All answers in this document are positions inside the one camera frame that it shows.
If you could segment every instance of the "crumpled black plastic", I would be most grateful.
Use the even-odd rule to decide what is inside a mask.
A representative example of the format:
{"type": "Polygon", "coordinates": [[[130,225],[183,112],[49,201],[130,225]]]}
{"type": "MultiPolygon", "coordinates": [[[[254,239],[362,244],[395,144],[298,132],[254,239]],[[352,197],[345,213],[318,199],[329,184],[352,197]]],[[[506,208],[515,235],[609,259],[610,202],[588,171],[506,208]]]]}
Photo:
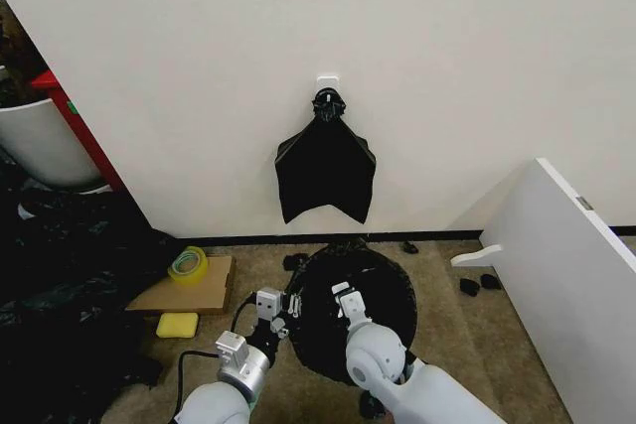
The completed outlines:
{"type": "Polygon", "coordinates": [[[367,316],[394,330],[407,348],[415,336],[417,305],[406,272],[362,239],[328,245],[300,264],[285,290],[302,300],[301,315],[290,324],[296,355],[308,368],[353,385],[345,357],[349,321],[338,318],[331,291],[345,281],[362,293],[367,316]]]}
{"type": "MultiPolygon", "coordinates": [[[[5,189],[0,203],[15,194],[5,189]]],[[[124,386],[157,382],[161,364],[139,352],[144,323],[124,308],[183,245],[152,229],[126,194],[18,199],[36,217],[0,216],[12,224],[2,237],[3,421],[97,422],[124,386]]]]}

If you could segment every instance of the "black plastic bag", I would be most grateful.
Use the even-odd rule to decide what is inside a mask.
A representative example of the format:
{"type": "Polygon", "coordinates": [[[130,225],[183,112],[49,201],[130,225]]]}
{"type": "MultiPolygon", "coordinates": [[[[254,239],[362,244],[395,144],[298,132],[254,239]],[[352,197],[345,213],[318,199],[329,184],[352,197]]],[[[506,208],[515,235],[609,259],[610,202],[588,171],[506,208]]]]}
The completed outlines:
{"type": "Polygon", "coordinates": [[[285,290],[302,300],[289,334],[296,355],[310,369],[353,385],[345,357],[349,321],[338,318],[331,290],[345,281],[362,293],[367,316],[394,330],[407,348],[415,336],[417,306],[406,272],[362,239],[328,245],[298,267],[285,290]]]}
{"type": "Polygon", "coordinates": [[[314,119],[278,146],[275,167],[285,223],[301,213],[331,205],[364,223],[373,195],[376,157],[367,140],[340,117],[345,103],[338,92],[316,94],[314,119]]]}
{"type": "Polygon", "coordinates": [[[183,245],[152,229],[127,195],[29,191],[20,200],[36,216],[4,237],[5,419],[97,422],[124,386],[157,381],[161,364],[139,354],[144,324],[124,308],[183,245]]]}

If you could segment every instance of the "cardboard piece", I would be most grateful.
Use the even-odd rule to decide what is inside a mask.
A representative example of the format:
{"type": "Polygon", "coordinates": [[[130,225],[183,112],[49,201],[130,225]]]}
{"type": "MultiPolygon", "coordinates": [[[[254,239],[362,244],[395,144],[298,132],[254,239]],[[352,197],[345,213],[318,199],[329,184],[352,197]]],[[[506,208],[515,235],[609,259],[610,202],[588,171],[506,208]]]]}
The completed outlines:
{"type": "Polygon", "coordinates": [[[180,285],[167,276],[135,298],[126,310],[146,313],[221,314],[228,308],[235,274],[230,255],[208,256],[208,273],[196,285],[180,285]]]}

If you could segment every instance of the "beige carpet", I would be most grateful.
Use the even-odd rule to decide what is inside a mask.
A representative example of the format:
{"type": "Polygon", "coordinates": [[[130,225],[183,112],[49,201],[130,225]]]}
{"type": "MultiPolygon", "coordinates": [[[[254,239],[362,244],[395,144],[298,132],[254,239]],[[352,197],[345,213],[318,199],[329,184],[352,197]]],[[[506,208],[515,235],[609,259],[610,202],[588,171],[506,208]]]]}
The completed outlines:
{"type": "MultiPolygon", "coordinates": [[[[370,244],[374,250],[399,263],[415,288],[418,325],[412,351],[446,369],[509,424],[571,422],[506,293],[482,290],[471,298],[459,292],[460,277],[479,280],[485,270],[453,270],[449,259],[458,253],[480,249],[479,242],[415,244],[419,247],[418,255],[402,252],[397,243],[370,244]]],[[[281,265],[285,255],[312,253],[318,248],[320,245],[211,249],[237,259],[231,311],[252,290],[263,286],[284,288],[290,276],[281,265]]],[[[253,317],[252,310],[244,313],[238,331],[246,333],[253,317]]],[[[165,366],[159,385],[152,389],[143,385],[127,389],[106,413],[103,423],[167,423],[175,405],[179,353],[191,349],[213,351],[215,340],[230,327],[231,321],[231,314],[202,317],[197,336],[191,340],[154,338],[150,323],[147,352],[165,366]]],[[[185,394],[215,380],[217,368],[213,359],[188,356],[185,394]]],[[[291,344],[284,342],[250,423],[367,422],[358,413],[359,395],[357,388],[333,382],[304,368],[291,344]]]]}

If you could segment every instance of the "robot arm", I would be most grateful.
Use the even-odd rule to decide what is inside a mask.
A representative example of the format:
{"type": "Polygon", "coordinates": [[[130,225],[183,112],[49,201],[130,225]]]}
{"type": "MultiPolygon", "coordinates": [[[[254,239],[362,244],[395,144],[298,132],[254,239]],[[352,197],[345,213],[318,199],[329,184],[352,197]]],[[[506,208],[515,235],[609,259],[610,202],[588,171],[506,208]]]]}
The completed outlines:
{"type": "Polygon", "coordinates": [[[407,351],[398,334],[365,315],[359,291],[347,282],[332,291],[351,323],[346,347],[349,375],[384,404],[396,424],[505,424],[443,369],[415,356],[406,363],[407,351]],[[404,382],[398,383],[401,376],[404,382]]]}
{"type": "MultiPolygon", "coordinates": [[[[349,375],[383,403],[396,424],[505,424],[444,370],[409,353],[396,332],[373,323],[359,291],[347,282],[332,291],[350,322],[345,350],[349,375]]],[[[178,424],[247,424],[278,342],[287,335],[279,317],[281,292],[259,290],[256,310],[258,322],[251,336],[223,332],[219,337],[219,381],[188,396],[174,418],[178,424]]]]}
{"type": "Polygon", "coordinates": [[[246,424],[249,413],[273,366],[278,343],[287,336],[282,292],[263,288],[256,293],[258,321],[245,338],[223,332],[216,342],[222,361],[217,382],[204,384],[188,396],[175,416],[177,424],[246,424]]]}

